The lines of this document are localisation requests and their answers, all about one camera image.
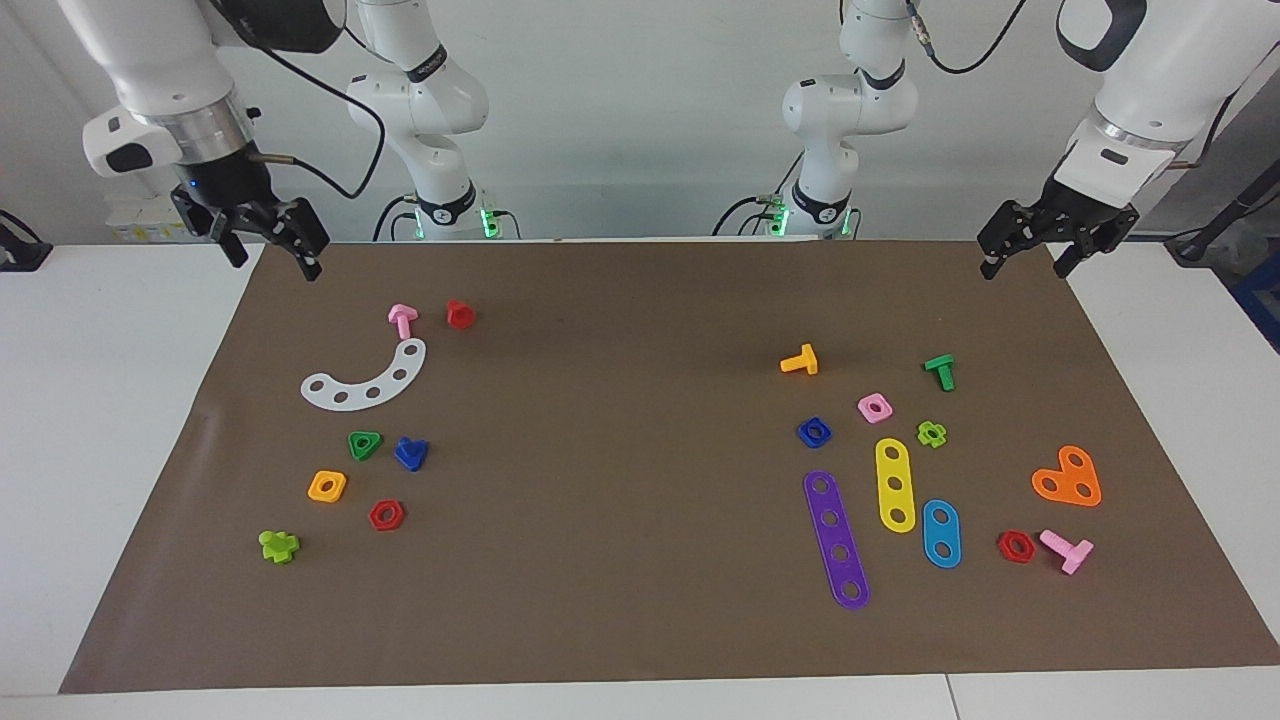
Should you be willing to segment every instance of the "white wall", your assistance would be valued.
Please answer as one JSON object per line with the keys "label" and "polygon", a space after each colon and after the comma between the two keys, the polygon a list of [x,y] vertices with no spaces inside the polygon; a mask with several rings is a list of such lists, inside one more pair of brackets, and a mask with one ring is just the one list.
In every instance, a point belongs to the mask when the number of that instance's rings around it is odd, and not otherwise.
{"label": "white wall", "polygon": [[[114,102],[105,74],[51,0],[0,0],[0,9],[5,4],[90,110]],[[986,49],[1012,5],[938,1],[927,3],[924,13],[940,55],[961,64]],[[520,215],[530,236],[710,232],[733,200],[772,190],[799,151],[781,118],[787,86],[849,70],[836,44],[833,0],[431,0],[430,6],[451,58],[489,91],[489,124],[460,138],[472,174]],[[913,46],[909,72],[922,97],[916,120],[856,143],[863,172],[854,204],[865,210],[863,236],[972,237],[1001,201],[1039,193],[1100,82],[1059,49],[1056,9],[1052,1],[1028,4],[995,58],[969,76],[942,74]],[[31,222],[54,228],[56,240],[104,240],[86,229],[101,218],[96,202],[52,211],[36,200],[68,183],[88,196],[86,188],[100,183],[73,152],[78,119],[56,127],[10,119],[14,95],[29,101],[24,111],[50,118],[60,110],[29,87],[14,87],[23,81],[9,69],[9,40],[0,42],[0,161],[9,174],[32,178],[0,186],[0,200],[32,209]],[[355,128],[340,102],[251,50],[227,49],[221,59],[246,102],[265,113],[257,122],[262,150],[305,158],[348,187],[357,182],[374,138]],[[346,38],[323,56],[297,60],[338,86],[378,64]],[[58,151],[31,151],[50,145]],[[411,188],[392,154],[356,202],[301,170],[273,173],[279,195],[311,197],[334,240],[366,238],[385,200]]]}

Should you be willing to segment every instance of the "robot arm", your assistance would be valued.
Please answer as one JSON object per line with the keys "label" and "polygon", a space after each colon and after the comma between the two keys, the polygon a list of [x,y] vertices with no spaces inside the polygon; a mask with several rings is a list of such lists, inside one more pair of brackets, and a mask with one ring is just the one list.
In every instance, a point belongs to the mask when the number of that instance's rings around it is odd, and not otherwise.
{"label": "robot arm", "polygon": [[[248,259],[237,232],[291,252],[307,279],[329,243],[306,199],[282,202],[256,160],[248,114],[218,61],[211,24],[196,0],[59,0],[90,55],[106,70],[120,105],[84,126],[84,152],[104,177],[173,164],[170,193],[187,228],[221,246],[233,265]],[[340,32],[344,5],[333,0],[220,0],[252,23],[260,44],[319,53]]]}
{"label": "robot arm", "polygon": [[[387,142],[413,179],[419,227],[433,238],[490,234],[483,192],[458,146],[444,137],[484,126],[489,117],[484,87],[449,58],[425,1],[357,0],[357,8],[370,49],[399,70],[357,76],[347,94],[381,115]],[[355,108],[351,117],[376,132],[372,119]]]}
{"label": "robot arm", "polygon": [[1070,241],[1066,277],[1111,252],[1138,220],[1130,201],[1204,127],[1280,38],[1277,0],[1064,0],[1059,44],[1105,73],[1088,115],[1029,208],[1009,200],[978,233],[982,272],[1046,241]]}
{"label": "robot arm", "polygon": [[841,232],[858,173],[846,138],[908,126],[919,94],[905,76],[911,20],[904,0],[851,0],[840,47],[851,76],[797,82],[782,102],[787,127],[804,142],[804,165],[785,191],[786,232],[831,237]]}

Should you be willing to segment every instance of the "yellow bolt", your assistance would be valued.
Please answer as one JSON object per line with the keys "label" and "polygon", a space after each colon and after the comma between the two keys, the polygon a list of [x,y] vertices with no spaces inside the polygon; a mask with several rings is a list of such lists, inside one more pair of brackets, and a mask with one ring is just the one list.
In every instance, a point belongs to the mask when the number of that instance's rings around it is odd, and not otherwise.
{"label": "yellow bolt", "polygon": [[813,346],[808,342],[800,346],[800,355],[787,357],[778,365],[783,373],[804,369],[810,375],[818,374],[818,356],[813,354]]}

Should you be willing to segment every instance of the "blue square nut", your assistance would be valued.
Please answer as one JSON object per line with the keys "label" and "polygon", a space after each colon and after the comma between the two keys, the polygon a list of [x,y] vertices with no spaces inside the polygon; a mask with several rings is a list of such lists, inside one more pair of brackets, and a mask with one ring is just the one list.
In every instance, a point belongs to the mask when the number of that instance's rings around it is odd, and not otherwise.
{"label": "blue square nut", "polygon": [[804,423],[800,423],[800,427],[796,428],[796,434],[800,436],[800,439],[805,445],[817,450],[827,445],[827,441],[831,439],[831,428],[827,427],[827,423],[822,421],[822,418],[809,418]]}

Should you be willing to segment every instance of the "white curved plate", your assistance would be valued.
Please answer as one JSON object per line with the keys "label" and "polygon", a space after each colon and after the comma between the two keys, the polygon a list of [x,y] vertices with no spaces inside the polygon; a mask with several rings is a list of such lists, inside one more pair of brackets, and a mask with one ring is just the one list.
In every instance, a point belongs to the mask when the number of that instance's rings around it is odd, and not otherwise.
{"label": "white curved plate", "polygon": [[426,361],[426,343],[416,337],[396,346],[396,357],[376,378],[348,384],[333,379],[329,373],[316,373],[302,380],[302,397],[321,410],[353,413],[387,402],[408,387]]}

